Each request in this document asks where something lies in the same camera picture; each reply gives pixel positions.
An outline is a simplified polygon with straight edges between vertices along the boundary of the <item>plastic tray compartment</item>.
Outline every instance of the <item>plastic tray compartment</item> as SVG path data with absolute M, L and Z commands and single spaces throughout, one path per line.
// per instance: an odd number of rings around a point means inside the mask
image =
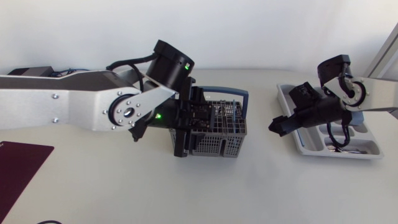
M 217 86 L 201 86 L 204 92 L 228 93 L 243 96 L 243 105 L 238 101 L 208 101 L 215 107 L 215 123 L 211 130 L 192 130 L 192 134 L 203 134 L 196 148 L 190 150 L 194 156 L 223 156 L 236 158 L 244 137 L 247 135 L 246 112 L 249 94 L 247 91 Z M 175 147 L 175 130 L 170 129 Z
M 295 108 L 295 104 L 289 96 L 289 91 L 294 87 L 294 85 L 277 85 L 278 100 L 286 116 L 291 116 L 294 113 L 293 109 Z M 318 87 L 314 89 L 323 95 L 321 88 Z M 345 137 L 341 129 L 341 121 L 331 123 L 331 129 L 335 139 L 339 142 L 343 142 Z M 303 155 L 347 157 L 355 159 L 381 159 L 384 157 L 384 154 L 380 150 L 379 145 L 365 122 L 360 126 L 350 126 L 349 133 L 351 141 L 348 146 L 344 147 L 344 150 L 364 151 L 366 154 L 335 152 L 325 124 L 311 128 L 299 128 L 292 134 L 297 150 Z

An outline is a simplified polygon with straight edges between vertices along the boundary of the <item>silver robot arm segment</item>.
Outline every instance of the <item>silver robot arm segment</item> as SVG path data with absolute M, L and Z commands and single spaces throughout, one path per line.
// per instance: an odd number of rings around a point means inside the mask
M 174 94 L 163 85 L 142 93 L 110 71 L 62 78 L 0 75 L 0 129 L 72 124 L 126 131 Z

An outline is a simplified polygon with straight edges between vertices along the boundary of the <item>black cable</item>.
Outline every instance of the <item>black cable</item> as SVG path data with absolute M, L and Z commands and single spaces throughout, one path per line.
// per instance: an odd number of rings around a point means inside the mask
M 327 130 L 328 130 L 329 138 L 331 139 L 331 141 L 332 141 L 332 143 L 333 143 L 333 145 L 335 147 L 341 147 L 342 148 L 342 147 L 345 147 L 345 146 L 347 146 L 349 144 L 350 138 L 349 138 L 348 125 L 341 125 L 341 127 L 343 128 L 343 133 L 344 133 L 344 137 L 345 137 L 345 140 L 344 140 L 343 144 L 338 142 L 335 139 L 335 137 L 333 136 L 333 133 L 331 132 L 331 124 L 327 123 L 326 126 L 327 126 Z
M 355 95 L 353 90 L 349 90 L 345 77 L 346 77 L 346 70 L 347 70 L 347 63 L 343 65 L 343 71 L 338 76 L 338 83 L 340 84 L 341 89 L 347 94 L 348 97 L 352 98 Z
M 39 222 L 38 224 L 62 224 L 62 223 L 60 223 L 58 221 L 54 221 L 54 220 L 47 220 L 47 221 Z
M 123 65 L 132 65 L 132 64 L 149 62 L 149 61 L 155 59 L 156 57 L 157 57 L 157 54 L 153 53 L 152 55 L 143 57 L 143 58 L 135 58 L 135 59 L 117 61 L 117 62 L 113 62 L 110 66 L 107 66 L 106 69 L 109 71 L 112 71 L 115 68 L 123 66 Z
M 138 68 L 134 64 L 131 64 L 129 66 L 131 66 L 132 69 L 134 69 L 134 71 L 137 73 L 137 77 L 138 77 L 138 81 L 139 81 L 139 89 L 141 90 L 141 92 L 143 92 L 144 91 L 144 81 L 142 80 L 141 72 L 138 70 Z

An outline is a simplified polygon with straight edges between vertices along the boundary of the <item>black cable on table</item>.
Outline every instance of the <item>black cable on table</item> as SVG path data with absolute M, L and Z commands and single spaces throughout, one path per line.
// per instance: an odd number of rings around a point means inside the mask
M 62 224 L 62 223 L 60 223 L 58 221 L 54 221 L 54 220 L 47 220 L 47 221 L 39 222 L 38 224 Z

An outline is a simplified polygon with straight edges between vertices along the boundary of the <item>white plastic tray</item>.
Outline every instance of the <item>white plastic tray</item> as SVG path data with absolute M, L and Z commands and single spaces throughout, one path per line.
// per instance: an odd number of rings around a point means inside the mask
M 295 108 L 295 104 L 289 96 L 289 91 L 294 85 L 278 84 L 278 100 L 286 116 L 291 116 Z M 314 88 L 316 91 L 323 94 L 320 88 Z M 344 135 L 339 121 L 331 124 L 331 128 L 335 139 L 339 142 L 344 141 Z M 294 131 L 293 137 L 296 142 L 297 150 L 303 155 L 311 156 L 332 156 L 332 157 L 347 157 L 355 159 L 381 159 L 384 154 L 379 148 L 372 132 L 364 122 L 360 126 L 350 126 L 349 133 L 351 141 L 348 146 L 344 147 L 346 150 L 366 151 L 367 154 L 357 154 L 350 152 L 335 152 L 331 145 L 326 125 L 319 125 L 311 128 L 300 128 Z

